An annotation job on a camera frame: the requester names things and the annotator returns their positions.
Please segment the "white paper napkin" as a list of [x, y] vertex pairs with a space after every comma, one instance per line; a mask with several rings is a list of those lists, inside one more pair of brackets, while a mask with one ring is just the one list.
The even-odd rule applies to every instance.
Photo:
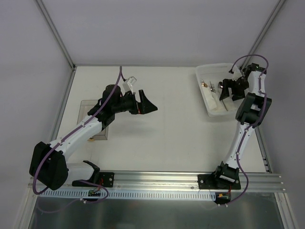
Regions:
[[236, 106], [231, 97], [227, 97], [223, 99], [222, 103], [224, 104], [224, 107], [228, 112], [232, 112], [236, 110]]

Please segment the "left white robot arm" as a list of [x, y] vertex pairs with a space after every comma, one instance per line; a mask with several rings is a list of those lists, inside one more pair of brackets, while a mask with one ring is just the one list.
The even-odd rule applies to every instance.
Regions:
[[97, 165], [88, 160], [69, 164], [68, 159], [83, 143], [107, 128], [117, 113], [144, 115], [157, 111], [157, 106], [147, 99], [143, 90], [139, 90], [139, 96], [140, 101], [137, 101], [132, 91], [122, 93], [115, 84], [106, 86], [97, 104], [70, 133], [35, 146], [29, 174], [51, 190], [65, 183], [75, 187], [97, 185], [102, 178]]

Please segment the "black handled steel spoon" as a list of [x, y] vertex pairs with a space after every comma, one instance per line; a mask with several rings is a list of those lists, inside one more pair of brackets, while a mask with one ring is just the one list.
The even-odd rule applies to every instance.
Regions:
[[218, 83], [218, 88], [223, 89], [223, 87], [224, 87], [223, 82], [219, 82]]

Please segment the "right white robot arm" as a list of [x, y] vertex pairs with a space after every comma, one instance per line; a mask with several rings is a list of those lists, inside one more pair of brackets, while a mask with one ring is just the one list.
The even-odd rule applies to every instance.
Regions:
[[265, 91], [266, 72], [267, 67], [252, 63], [242, 69], [243, 76], [237, 80], [238, 82], [245, 80], [245, 86], [236, 84], [232, 87], [234, 99], [240, 98], [241, 92], [244, 92], [245, 89], [248, 89], [249, 92], [243, 94], [243, 101], [237, 109], [235, 115], [237, 128], [227, 158], [210, 175], [211, 184], [215, 189], [239, 190], [241, 188], [239, 174], [245, 175], [241, 167], [245, 147], [272, 104], [272, 99], [267, 96]]

